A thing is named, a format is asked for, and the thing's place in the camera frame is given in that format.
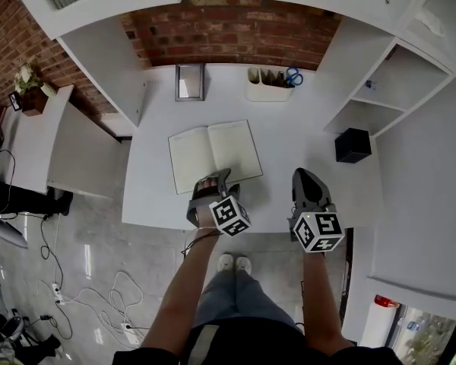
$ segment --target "blue jeans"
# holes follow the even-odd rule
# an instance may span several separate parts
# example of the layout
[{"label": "blue jeans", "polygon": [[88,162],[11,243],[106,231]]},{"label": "blue jeans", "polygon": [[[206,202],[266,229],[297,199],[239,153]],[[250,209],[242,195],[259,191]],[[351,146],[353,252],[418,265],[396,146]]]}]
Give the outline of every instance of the blue jeans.
[{"label": "blue jeans", "polygon": [[240,316],[272,319],[297,329],[292,318],[264,294],[258,281],[246,271],[221,271],[201,295],[195,326]]}]

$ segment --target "black sleeve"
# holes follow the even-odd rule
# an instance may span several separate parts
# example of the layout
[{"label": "black sleeve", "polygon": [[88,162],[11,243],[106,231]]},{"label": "black sleeve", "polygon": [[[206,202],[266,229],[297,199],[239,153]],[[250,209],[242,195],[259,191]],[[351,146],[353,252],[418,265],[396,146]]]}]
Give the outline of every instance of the black sleeve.
[{"label": "black sleeve", "polygon": [[355,346],[338,351],[329,358],[329,363],[377,363],[378,365],[402,365],[390,348],[364,348]]},{"label": "black sleeve", "polygon": [[133,351],[117,351],[112,365],[126,363],[161,363],[162,365],[177,365],[179,358],[164,349],[140,348]]}]

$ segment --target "red object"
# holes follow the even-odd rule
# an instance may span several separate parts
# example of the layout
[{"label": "red object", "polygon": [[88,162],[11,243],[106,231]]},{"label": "red object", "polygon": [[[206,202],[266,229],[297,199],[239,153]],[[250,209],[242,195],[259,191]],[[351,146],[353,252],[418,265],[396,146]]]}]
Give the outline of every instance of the red object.
[{"label": "red object", "polygon": [[400,304],[397,303],[396,301],[387,299],[386,297],[383,297],[380,295],[375,296],[375,304],[378,304],[379,306],[382,306],[385,308],[392,308],[392,307],[398,308],[400,306]]}]

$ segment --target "brick wall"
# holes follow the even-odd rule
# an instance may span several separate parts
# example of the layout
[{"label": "brick wall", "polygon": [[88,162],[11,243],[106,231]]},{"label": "brick wall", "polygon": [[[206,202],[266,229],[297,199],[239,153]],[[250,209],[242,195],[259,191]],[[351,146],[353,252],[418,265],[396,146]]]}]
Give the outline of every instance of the brick wall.
[{"label": "brick wall", "polygon": [[14,75],[21,61],[32,56],[44,81],[56,87],[76,86],[71,103],[83,113],[116,112],[64,49],[44,34],[21,0],[0,0],[0,106],[10,105]]},{"label": "brick wall", "polygon": [[340,16],[273,0],[183,0],[122,15],[144,66],[186,62],[316,70]]}]

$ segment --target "power outlet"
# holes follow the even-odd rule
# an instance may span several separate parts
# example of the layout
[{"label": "power outlet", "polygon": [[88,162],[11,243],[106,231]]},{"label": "power outlet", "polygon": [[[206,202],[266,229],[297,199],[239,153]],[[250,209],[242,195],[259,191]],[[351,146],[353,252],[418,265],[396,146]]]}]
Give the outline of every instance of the power outlet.
[{"label": "power outlet", "polygon": [[140,339],[137,334],[135,334],[135,330],[133,328],[127,328],[128,323],[122,323],[123,332],[128,339],[128,342],[136,346],[137,348],[140,346]]},{"label": "power outlet", "polygon": [[59,301],[59,304],[63,305],[64,304],[64,297],[62,296],[62,292],[59,289],[59,284],[52,284],[52,292],[54,292],[54,297],[56,300]]}]

